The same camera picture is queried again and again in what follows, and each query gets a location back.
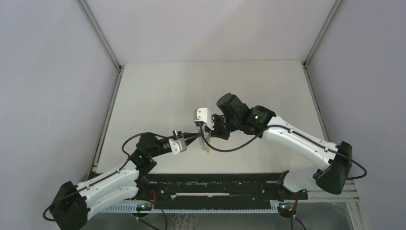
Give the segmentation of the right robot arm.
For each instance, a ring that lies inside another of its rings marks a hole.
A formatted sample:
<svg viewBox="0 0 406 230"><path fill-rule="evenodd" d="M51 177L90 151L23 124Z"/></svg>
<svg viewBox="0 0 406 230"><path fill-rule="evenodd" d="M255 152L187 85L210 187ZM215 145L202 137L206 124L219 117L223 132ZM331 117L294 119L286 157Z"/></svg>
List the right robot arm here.
<svg viewBox="0 0 406 230"><path fill-rule="evenodd" d="M261 105L248 107L236 95L227 93L216 103L222 114L211 115L211 137L227 140L230 133L242 131L262 140L281 144L312 163L304 170L289 170L277 185L277 195L290 199L295 192L320 188L340 195L352 167L352 145L318 139L290 125L272 110Z"/></svg>

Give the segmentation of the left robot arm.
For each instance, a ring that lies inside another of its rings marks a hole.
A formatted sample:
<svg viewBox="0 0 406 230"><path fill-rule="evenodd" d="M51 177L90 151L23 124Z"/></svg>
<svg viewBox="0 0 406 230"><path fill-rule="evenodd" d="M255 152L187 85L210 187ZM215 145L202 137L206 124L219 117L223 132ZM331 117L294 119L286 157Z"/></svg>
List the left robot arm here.
<svg viewBox="0 0 406 230"><path fill-rule="evenodd" d="M62 184L45 212L60 229L79 230L97 213L122 200L143 200L150 192L146 175L157 165L153 158L183 152L199 136L181 131L169 137L151 132L136 134L125 141L127 144L138 138L134 152L125 152L125 162L87 181Z"/></svg>

